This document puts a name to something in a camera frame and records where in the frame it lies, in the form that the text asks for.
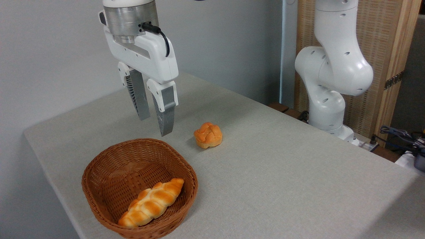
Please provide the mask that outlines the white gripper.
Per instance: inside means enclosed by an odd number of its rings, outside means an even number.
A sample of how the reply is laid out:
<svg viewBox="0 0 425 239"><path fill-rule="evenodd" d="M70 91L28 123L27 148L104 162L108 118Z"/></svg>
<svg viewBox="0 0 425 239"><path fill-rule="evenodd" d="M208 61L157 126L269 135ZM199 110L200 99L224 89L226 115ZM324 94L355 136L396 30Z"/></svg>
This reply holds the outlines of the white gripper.
<svg viewBox="0 0 425 239"><path fill-rule="evenodd" d="M171 41L158 27L156 10L103 10L99 12L112 55L118 59L123 86L140 120L150 117L142 74L148 76L161 136L173 131L176 84L179 75Z"/></svg>

